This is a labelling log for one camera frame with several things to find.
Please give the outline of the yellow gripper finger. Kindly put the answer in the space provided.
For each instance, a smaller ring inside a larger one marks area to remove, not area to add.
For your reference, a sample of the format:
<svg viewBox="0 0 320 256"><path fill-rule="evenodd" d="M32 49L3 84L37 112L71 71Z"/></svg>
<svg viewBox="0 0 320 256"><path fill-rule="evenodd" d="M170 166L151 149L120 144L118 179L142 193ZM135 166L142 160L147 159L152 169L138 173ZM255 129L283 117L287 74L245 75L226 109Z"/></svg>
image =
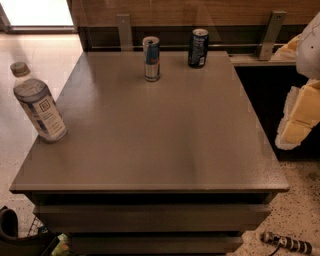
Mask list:
<svg viewBox="0 0 320 256"><path fill-rule="evenodd" d="M301 145L320 122L320 81L309 79L301 88L292 86L287 94L275 145L292 150Z"/></svg>
<svg viewBox="0 0 320 256"><path fill-rule="evenodd" d="M297 35L292 38L288 43L280 47L274 57L278 60L296 60L296 50L301 35Z"/></svg>

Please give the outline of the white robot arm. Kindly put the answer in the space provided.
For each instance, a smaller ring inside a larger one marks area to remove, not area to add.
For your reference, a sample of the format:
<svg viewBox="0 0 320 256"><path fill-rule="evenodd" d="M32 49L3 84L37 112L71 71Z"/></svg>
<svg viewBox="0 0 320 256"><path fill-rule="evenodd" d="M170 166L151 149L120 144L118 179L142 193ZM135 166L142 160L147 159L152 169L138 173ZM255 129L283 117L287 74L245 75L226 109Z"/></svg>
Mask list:
<svg viewBox="0 0 320 256"><path fill-rule="evenodd" d="M284 50L295 54L297 72L308 79L301 88L290 88L277 129L276 147L292 150L320 122L320 13L277 54Z"/></svg>

